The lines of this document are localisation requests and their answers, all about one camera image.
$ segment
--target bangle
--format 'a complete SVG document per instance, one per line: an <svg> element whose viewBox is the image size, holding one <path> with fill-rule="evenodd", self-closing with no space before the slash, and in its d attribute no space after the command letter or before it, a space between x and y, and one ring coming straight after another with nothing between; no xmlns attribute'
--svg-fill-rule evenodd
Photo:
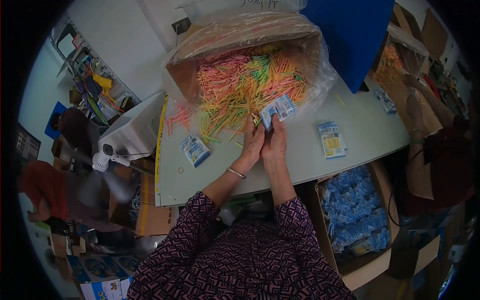
<svg viewBox="0 0 480 300"><path fill-rule="evenodd" d="M425 143L424 140L414 139L410 137L410 144L424 144L424 143Z"/></svg>
<svg viewBox="0 0 480 300"><path fill-rule="evenodd" d="M247 177L245 175L241 175L240 173L238 173L237 171L235 171L234 169L232 168L227 168L227 171L230 171L232 172L233 174L237 174L238 176L240 176L243 180L247 179Z"/></svg>

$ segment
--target hand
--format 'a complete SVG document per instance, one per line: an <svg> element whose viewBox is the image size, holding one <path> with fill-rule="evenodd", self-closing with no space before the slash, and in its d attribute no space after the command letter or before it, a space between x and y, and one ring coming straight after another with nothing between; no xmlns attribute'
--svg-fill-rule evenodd
<svg viewBox="0 0 480 300"><path fill-rule="evenodd" d="M247 125L243 135L243 149L241 151L239 160L250 168L260 158L260 150L265 140L265 127L259 125L255 128L252 115L247 117Z"/></svg>
<svg viewBox="0 0 480 300"><path fill-rule="evenodd" d="M264 159L285 160L287 151L287 131L285 124L278 120L278 114L272 116L273 130L265 138L262 147L262 157Z"/></svg>
<svg viewBox="0 0 480 300"><path fill-rule="evenodd" d="M415 77L412 75L405 74L403 76L403 83L405 83L406 86L414 87L414 88L419 88L420 86L423 86Z"/></svg>
<svg viewBox="0 0 480 300"><path fill-rule="evenodd" d="M35 213L32 213L31 211L28 210L27 217L30 223L36 222Z"/></svg>
<svg viewBox="0 0 480 300"><path fill-rule="evenodd" d="M414 95L409 95L405 107L407 114L412 118L415 127L423 126L423 113L420 102Z"/></svg>

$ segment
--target metal shelf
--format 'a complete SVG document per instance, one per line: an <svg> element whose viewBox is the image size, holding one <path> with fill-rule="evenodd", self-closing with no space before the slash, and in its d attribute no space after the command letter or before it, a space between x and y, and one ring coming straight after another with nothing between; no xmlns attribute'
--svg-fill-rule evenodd
<svg viewBox="0 0 480 300"><path fill-rule="evenodd" d="M95 50L92 48L92 46L88 43L88 41L84 38L84 36L82 35L82 33L78 30L78 28L75 26L75 24L73 23L73 21L71 20L71 18L69 17L69 15L67 13L65 13L65 16L63 16L61 18L61 23L63 23L63 26L65 27L67 24L71 24L72 27L74 28L74 30L76 31L76 33L78 34L78 37L77 39L80 39L82 41L82 45L77 49L77 51L75 52L73 58L71 59L71 61L67 61L66 58L62 55L62 53L58 50L58 48L56 47L55 43L56 43L56 40L54 40L54 38L52 37L52 33L49 35L49 39L55 49L55 51L57 51L57 53L60 55L60 57L63 59L63 61L67 64L69 63L73 63L75 58L79 55L79 53L81 52L81 50L83 48L87 48L88 51L90 52L90 56L94 59L97 59L102 65L103 65L103 68L102 68L102 73L99 74L103 77L109 77L113 80L113 84L112 84L112 87L117 87L117 86L120 86L123 88L123 90L125 91L124 93L122 93L123 95L125 96L130 96L132 97L133 101L136 103L136 104L139 104L141 101L140 99L137 97L137 95L135 95L121 80L120 78L118 78L115 73L112 71L112 69L110 69L108 67L107 64L105 64L105 62L103 61L103 59L95 52ZM61 27L60 24L56 24L54 28L56 28L56 30L58 30L59 28Z"/></svg>

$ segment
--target blue board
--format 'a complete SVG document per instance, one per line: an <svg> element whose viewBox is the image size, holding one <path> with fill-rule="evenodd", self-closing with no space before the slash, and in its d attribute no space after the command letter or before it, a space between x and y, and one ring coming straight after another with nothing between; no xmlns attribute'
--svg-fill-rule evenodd
<svg viewBox="0 0 480 300"><path fill-rule="evenodd" d="M330 63L352 93L360 88L380 48L394 0L308 1L300 13L320 27Z"/></svg>
<svg viewBox="0 0 480 300"><path fill-rule="evenodd" d="M64 111L66 111L67 108L60 102L57 102L55 105L55 108L53 109L52 114L50 115L50 118L48 119L47 122L47 127L45 128L45 134L51 137L52 139L55 140L56 136L60 136L60 131L59 130L53 130L53 128L50 127L50 120L52 119L52 116L54 113L59 113L62 114Z"/></svg>

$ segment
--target window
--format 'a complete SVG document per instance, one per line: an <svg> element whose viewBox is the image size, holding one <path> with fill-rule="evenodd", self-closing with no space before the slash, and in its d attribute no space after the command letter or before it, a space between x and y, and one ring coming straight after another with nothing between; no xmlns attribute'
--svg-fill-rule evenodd
<svg viewBox="0 0 480 300"><path fill-rule="evenodd" d="M27 161L36 160L40 149L40 141L33 137L22 125L17 126L15 140L17 153Z"/></svg>

